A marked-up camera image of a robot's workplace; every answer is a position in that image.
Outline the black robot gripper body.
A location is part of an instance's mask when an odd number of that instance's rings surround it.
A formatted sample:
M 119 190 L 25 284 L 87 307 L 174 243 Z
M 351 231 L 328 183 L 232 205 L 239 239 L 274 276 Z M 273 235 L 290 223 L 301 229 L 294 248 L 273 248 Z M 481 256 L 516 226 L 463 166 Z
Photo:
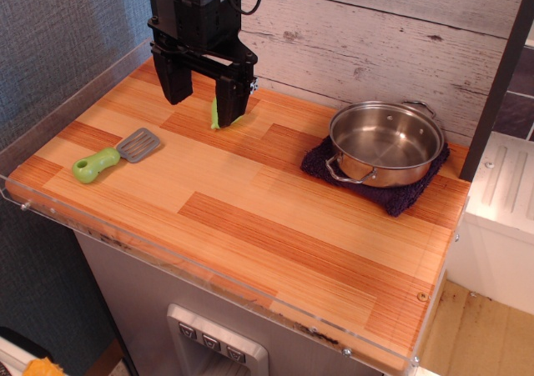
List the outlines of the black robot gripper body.
M 169 0 L 169 48 L 151 42 L 152 53 L 180 61 L 184 66 L 215 82 L 231 78 L 244 83 L 251 94 L 257 88 L 254 65 L 257 56 L 239 40 L 241 18 L 256 12 L 245 11 L 242 0 Z

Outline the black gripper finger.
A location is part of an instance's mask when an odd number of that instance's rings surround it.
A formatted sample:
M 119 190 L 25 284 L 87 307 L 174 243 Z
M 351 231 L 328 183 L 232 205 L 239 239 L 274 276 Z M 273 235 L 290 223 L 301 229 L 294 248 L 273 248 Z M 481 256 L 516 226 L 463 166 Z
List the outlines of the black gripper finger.
M 165 98 L 176 105 L 193 93 L 192 73 L 180 61 L 153 51 L 154 66 Z
M 216 128 L 226 128 L 244 115 L 249 99 L 249 89 L 244 83 L 231 78 L 216 81 L 216 116 L 213 124 Z

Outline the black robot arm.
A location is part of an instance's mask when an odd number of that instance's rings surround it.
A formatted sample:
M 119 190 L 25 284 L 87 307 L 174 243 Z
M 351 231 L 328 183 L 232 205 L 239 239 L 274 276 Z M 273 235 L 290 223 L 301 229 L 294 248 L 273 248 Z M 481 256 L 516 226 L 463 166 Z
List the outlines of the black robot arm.
M 151 52 L 167 100 L 175 105 L 193 92 L 192 74 L 215 81 L 213 128 L 241 118 L 257 88 L 257 56 L 239 40 L 241 0 L 150 0 Z

